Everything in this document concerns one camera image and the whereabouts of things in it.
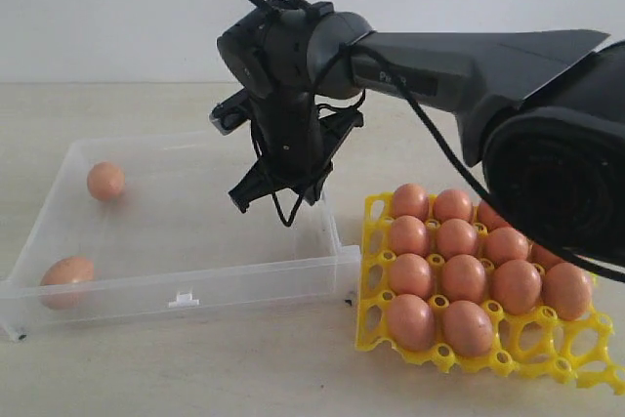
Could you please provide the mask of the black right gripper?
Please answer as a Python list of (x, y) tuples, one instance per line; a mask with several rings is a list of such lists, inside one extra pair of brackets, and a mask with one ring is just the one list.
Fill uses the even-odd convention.
[(257, 160), (229, 191), (240, 213), (274, 193), (273, 180), (300, 186), (297, 193), (310, 206), (320, 200), (331, 173), (324, 169), (349, 132), (362, 126), (363, 117), (348, 110), (321, 118), (311, 98), (358, 95), (342, 49), (363, 36), (364, 19), (355, 13), (314, 18), (302, 10), (284, 10), (269, 18), (253, 12), (218, 39), (222, 59), (250, 95), (269, 167), (268, 172)]

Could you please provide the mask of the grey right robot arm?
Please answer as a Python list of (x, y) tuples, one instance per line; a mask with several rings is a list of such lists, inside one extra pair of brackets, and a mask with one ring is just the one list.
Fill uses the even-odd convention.
[(240, 210), (288, 188), (319, 200), (332, 158), (362, 123), (366, 91), (454, 116), (461, 174), (511, 225), (606, 275), (624, 263), (624, 46), (588, 29), (378, 32), (361, 16), (272, 8), (225, 31), (240, 90), (218, 104), (228, 134), (251, 126), (257, 162), (229, 193)]

